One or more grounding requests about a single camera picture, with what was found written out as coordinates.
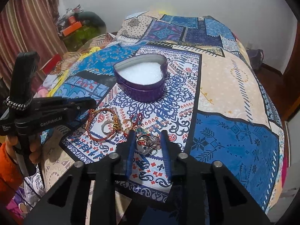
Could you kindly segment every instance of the beige fabric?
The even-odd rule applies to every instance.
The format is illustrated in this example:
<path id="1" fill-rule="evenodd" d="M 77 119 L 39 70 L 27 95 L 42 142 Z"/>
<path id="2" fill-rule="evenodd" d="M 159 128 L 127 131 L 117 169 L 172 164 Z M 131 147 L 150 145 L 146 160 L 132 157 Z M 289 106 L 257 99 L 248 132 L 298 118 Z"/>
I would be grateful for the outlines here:
<path id="1" fill-rule="evenodd" d="M 62 136 L 64 136 L 68 130 L 69 129 L 64 126 L 54 128 L 53 135 L 43 146 L 41 164 L 46 192 L 74 163 L 73 159 L 59 146 Z"/>
<path id="2" fill-rule="evenodd" d="M 88 206 L 86 210 L 86 217 L 85 217 L 85 225 L 90 224 L 90 216 L 91 216 L 91 204 L 93 199 L 93 190 L 95 187 L 95 181 L 91 182 L 90 186 L 90 193 L 88 196 Z M 125 195 L 122 195 L 121 193 L 115 191 L 115 216 L 116 216 L 116 224 L 119 224 L 122 217 L 124 216 L 124 213 L 126 209 L 128 208 L 129 204 L 131 202 L 131 199 L 126 197 Z"/>
<path id="3" fill-rule="evenodd" d="M 149 16 L 140 15 L 139 17 L 134 17 L 127 19 L 123 22 L 121 29 L 117 33 L 116 38 L 120 35 L 140 39 L 151 23 L 152 18 Z"/>
<path id="4" fill-rule="evenodd" d="M 232 53 L 224 51 L 224 54 L 225 58 L 202 54 L 198 110 L 221 113 L 270 128 L 252 72 Z"/>
<path id="5" fill-rule="evenodd" d="M 236 42 L 238 43 L 238 47 L 240 49 L 240 53 L 242 53 L 243 57 L 245 58 L 247 64 L 249 65 L 249 67 L 251 67 L 251 64 L 250 64 L 250 59 L 248 57 L 248 54 L 246 52 L 246 49 L 245 47 L 243 46 L 243 44 L 238 40 L 236 39 Z"/>
<path id="6" fill-rule="evenodd" d="M 150 17 L 153 17 L 155 19 L 161 19 L 164 16 L 164 14 L 165 13 L 160 13 L 158 11 L 149 11 L 149 12 L 143 13 L 143 15 L 150 16 Z"/>

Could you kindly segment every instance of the blue patterned fabric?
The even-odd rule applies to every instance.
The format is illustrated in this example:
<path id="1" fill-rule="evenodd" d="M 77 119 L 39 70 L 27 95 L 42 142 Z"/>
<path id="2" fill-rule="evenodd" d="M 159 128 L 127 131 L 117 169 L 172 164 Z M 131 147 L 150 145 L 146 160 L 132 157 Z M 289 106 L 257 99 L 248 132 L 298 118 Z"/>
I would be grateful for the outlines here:
<path id="1" fill-rule="evenodd" d="M 235 41 L 235 38 L 232 35 L 230 29 L 225 25 L 223 25 L 222 23 L 214 19 L 204 19 L 204 21 L 205 21 L 207 35 L 211 35 L 211 36 L 222 35 L 226 39 Z"/>
<path id="2" fill-rule="evenodd" d="M 163 98 L 152 103 L 138 102 L 127 96 L 116 85 L 108 94 L 109 97 L 104 100 L 103 106 L 120 113 L 122 119 L 142 113 L 142 124 L 146 131 L 160 134 L 163 129 L 167 129 L 172 140 L 176 141 L 183 150 L 189 131 L 189 118 L 192 113 L 201 56 L 193 52 L 158 47 L 154 43 L 142 46 L 136 52 L 136 55 L 143 54 L 160 54 L 168 60 L 170 71 L 166 77 Z M 105 117 L 100 113 L 99 118 L 91 123 L 91 133 L 98 138 L 103 137 L 101 125 Z M 98 161 L 104 154 L 113 152 L 116 145 L 125 139 L 120 132 L 100 145 L 84 134 L 84 130 L 77 130 L 63 140 L 61 146 L 71 150 L 76 157 L 87 164 Z M 136 152 L 132 165 L 132 175 L 128 181 L 120 185 L 156 201 L 165 202 L 171 183 L 167 178 L 162 152 L 160 151 L 156 156 L 144 156 Z"/>
<path id="3" fill-rule="evenodd" d="M 54 93 L 53 96 L 62 96 L 69 98 L 88 97 L 99 102 L 109 88 L 98 84 L 94 80 L 83 79 L 78 76 L 67 79 Z"/>
<path id="4" fill-rule="evenodd" d="M 79 65 L 74 65 L 72 74 L 89 69 L 95 69 L 98 74 L 114 75 L 113 66 L 128 58 L 133 52 L 142 45 L 124 46 L 114 45 L 94 52 L 92 55 L 84 58 Z"/>
<path id="5" fill-rule="evenodd" d="M 187 28 L 198 29 L 198 18 L 164 15 L 160 20 Z"/>
<path id="6" fill-rule="evenodd" d="M 182 40 L 189 43 L 197 43 L 201 46 L 223 47 L 220 36 L 213 37 L 206 34 L 204 21 L 199 21 L 199 29 L 186 28 Z"/>
<path id="7" fill-rule="evenodd" d="M 268 96 L 268 100 L 269 100 L 269 104 L 270 104 L 270 107 L 271 107 L 271 111 L 273 112 L 273 117 L 274 117 L 274 121 L 282 127 L 282 122 L 281 122 L 281 119 L 280 119 L 280 116 L 277 112 L 277 109 L 275 108 L 274 106 L 274 103 L 272 102 L 272 100 L 270 99 L 269 95 L 267 94 Z"/>
<path id="8" fill-rule="evenodd" d="M 183 31 L 183 27 L 181 26 L 170 25 L 162 21 L 152 21 L 141 40 L 179 41 L 182 31 Z"/>
<path id="9" fill-rule="evenodd" d="M 222 161 L 266 209 L 279 163 L 278 137 L 266 127 L 197 113 L 190 154 L 202 162 Z"/>

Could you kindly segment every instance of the bed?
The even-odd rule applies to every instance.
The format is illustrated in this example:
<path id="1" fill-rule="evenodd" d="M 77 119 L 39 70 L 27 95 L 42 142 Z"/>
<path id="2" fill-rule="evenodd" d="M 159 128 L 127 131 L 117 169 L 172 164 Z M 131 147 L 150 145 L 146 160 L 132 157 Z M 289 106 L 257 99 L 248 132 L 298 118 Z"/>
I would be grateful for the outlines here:
<path id="1" fill-rule="evenodd" d="M 51 95 L 91 96 L 98 109 L 112 108 L 121 120 L 142 113 L 140 124 L 151 134 L 167 130 L 169 139 L 198 161 L 222 161 L 267 213 L 282 190 L 284 132 L 245 48 L 230 29 L 210 16 L 150 11 L 128 16 L 114 39 L 99 38 L 101 50 L 72 61 Z M 164 96 L 153 103 L 126 96 L 113 74 L 114 64 L 142 54 L 168 60 Z M 84 129 L 86 115 L 43 133 L 41 170 L 28 178 L 38 193 L 43 194 L 40 176 L 47 191 L 75 161 L 98 161 L 126 140 L 119 133 L 104 143 L 93 141 Z M 96 116 L 90 129 L 94 136 L 104 136 L 101 125 L 108 118 L 108 113 Z M 136 152 L 130 179 L 116 182 L 115 188 L 117 224 L 177 224 L 181 190 L 169 182 L 161 150 L 155 156 Z M 209 211 L 206 218 L 209 224 Z"/>

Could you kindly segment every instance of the orange box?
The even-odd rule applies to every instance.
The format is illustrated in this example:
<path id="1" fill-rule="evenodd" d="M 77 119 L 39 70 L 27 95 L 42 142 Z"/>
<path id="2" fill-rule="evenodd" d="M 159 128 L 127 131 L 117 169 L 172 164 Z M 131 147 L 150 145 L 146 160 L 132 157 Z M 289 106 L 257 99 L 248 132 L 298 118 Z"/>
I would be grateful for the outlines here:
<path id="1" fill-rule="evenodd" d="M 76 23 L 76 19 L 74 16 L 71 16 L 68 18 L 70 25 L 73 25 L 74 23 Z"/>
<path id="2" fill-rule="evenodd" d="M 82 24 L 78 21 L 73 25 L 69 26 L 68 28 L 62 30 L 62 33 L 64 34 L 64 36 L 67 36 L 68 34 L 71 34 L 73 31 L 79 29 L 80 27 L 82 27 Z"/>

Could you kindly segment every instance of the ring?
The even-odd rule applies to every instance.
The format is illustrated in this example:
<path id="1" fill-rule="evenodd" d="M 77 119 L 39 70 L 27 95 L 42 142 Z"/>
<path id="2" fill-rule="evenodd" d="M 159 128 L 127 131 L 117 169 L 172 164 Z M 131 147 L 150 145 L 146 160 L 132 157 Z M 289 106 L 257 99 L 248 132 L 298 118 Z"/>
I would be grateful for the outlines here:
<path id="1" fill-rule="evenodd" d="M 151 148 L 151 149 L 148 151 L 148 154 L 149 154 L 150 156 L 155 156 L 157 153 L 158 153 L 157 148 Z"/>
<path id="2" fill-rule="evenodd" d="M 113 121 L 111 120 L 106 120 L 102 125 L 101 125 L 101 130 L 102 130 L 102 133 L 105 134 L 105 135 L 110 135 L 112 133 L 113 130 L 109 131 L 109 132 L 105 132 L 104 131 L 104 127 L 108 124 L 113 124 Z"/>
<path id="3" fill-rule="evenodd" d="M 150 137 L 146 134 L 141 134 L 136 139 L 137 152 L 142 155 L 150 155 L 150 156 L 156 155 L 158 153 L 157 150 L 158 139 L 159 137 Z"/>
<path id="4" fill-rule="evenodd" d="M 132 129 L 132 127 L 133 127 L 133 122 L 132 122 L 132 120 L 131 120 L 131 119 L 124 119 L 124 120 L 123 120 L 123 124 L 122 124 L 122 125 L 126 125 L 128 122 L 130 122 L 130 123 L 131 123 L 131 125 L 130 125 L 130 127 L 127 127 L 126 129 L 129 129 L 129 130 L 131 130 L 131 129 Z"/>

